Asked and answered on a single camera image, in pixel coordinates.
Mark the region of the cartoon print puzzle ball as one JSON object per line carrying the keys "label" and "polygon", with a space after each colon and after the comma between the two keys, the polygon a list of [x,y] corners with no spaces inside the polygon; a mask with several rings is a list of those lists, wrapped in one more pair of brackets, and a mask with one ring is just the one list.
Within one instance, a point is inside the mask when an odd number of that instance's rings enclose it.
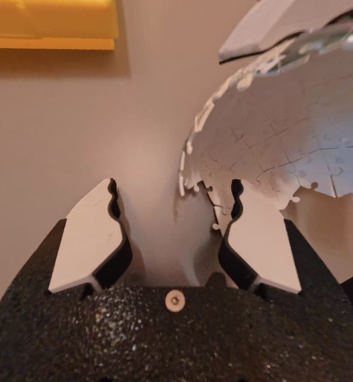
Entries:
{"label": "cartoon print puzzle ball", "polygon": [[203,182],[214,230],[231,220],[233,179],[277,210],[300,187],[353,198],[353,22],[307,32],[232,74],[196,115],[179,192]]}

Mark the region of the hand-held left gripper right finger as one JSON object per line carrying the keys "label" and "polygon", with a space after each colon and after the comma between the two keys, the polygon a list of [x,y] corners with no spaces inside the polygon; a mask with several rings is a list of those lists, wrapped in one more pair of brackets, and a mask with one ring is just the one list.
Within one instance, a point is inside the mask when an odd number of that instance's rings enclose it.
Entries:
{"label": "hand-held left gripper right finger", "polygon": [[248,181],[233,179],[234,205],[218,253],[224,272],[239,289],[267,285],[292,294],[302,287],[283,215]]}

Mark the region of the yellow plastic bin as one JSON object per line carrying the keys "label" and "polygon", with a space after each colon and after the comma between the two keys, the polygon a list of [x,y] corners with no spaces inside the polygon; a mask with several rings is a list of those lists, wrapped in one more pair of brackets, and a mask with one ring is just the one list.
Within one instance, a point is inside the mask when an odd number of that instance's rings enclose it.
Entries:
{"label": "yellow plastic bin", "polygon": [[0,0],[0,49],[115,50],[113,0]]}

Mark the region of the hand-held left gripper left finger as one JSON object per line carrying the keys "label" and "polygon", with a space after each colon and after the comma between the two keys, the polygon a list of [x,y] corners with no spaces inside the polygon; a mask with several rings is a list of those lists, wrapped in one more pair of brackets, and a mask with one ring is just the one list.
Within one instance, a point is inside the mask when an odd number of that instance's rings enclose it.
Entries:
{"label": "hand-held left gripper left finger", "polygon": [[120,216],[112,178],[101,181],[72,208],[49,283],[51,293],[86,284],[102,292],[121,279],[132,250]]}

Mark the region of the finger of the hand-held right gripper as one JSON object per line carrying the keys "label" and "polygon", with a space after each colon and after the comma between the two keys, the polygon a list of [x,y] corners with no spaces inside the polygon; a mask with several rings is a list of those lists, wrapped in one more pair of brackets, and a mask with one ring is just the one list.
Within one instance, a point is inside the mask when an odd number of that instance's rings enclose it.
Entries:
{"label": "finger of the hand-held right gripper", "polygon": [[262,0],[241,18],[218,51],[219,64],[262,54],[303,32],[353,14],[353,0]]}

